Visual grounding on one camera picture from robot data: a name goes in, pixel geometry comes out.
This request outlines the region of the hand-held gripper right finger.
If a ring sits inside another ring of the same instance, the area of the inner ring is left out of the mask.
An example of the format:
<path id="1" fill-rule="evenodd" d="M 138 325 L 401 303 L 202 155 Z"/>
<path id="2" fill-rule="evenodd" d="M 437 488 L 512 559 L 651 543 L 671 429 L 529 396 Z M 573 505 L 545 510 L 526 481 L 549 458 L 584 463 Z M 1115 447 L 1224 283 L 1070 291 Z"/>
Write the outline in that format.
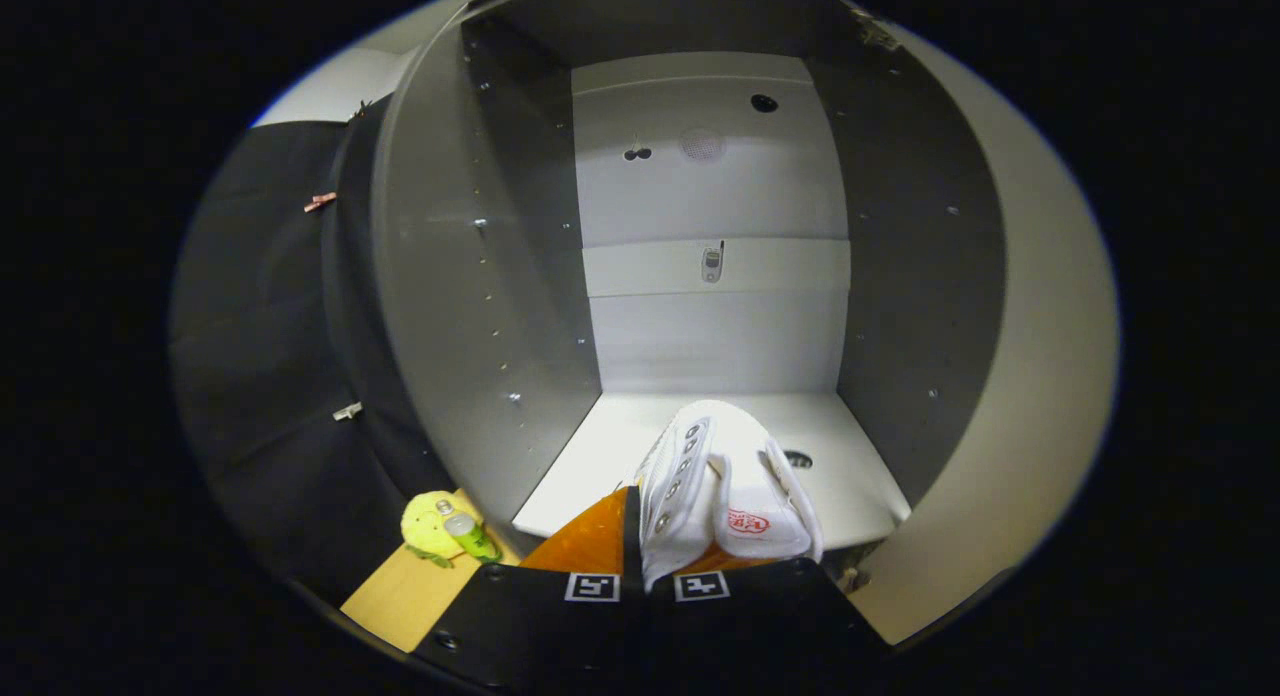
<path id="1" fill-rule="evenodd" d="M 690 567 L 648 597 L 657 679 L 845 679 L 892 651 L 810 558 Z"/>

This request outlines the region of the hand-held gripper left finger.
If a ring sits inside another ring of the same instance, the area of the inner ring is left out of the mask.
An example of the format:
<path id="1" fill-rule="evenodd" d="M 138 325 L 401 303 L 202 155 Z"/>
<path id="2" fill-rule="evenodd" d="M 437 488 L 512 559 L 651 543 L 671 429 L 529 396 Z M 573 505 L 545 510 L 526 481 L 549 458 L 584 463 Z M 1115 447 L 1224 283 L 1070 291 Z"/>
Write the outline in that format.
<path id="1" fill-rule="evenodd" d="M 612 571 L 490 563 L 412 651 L 477 692 L 622 692 L 646 631 L 636 487 L 608 496 Z"/>

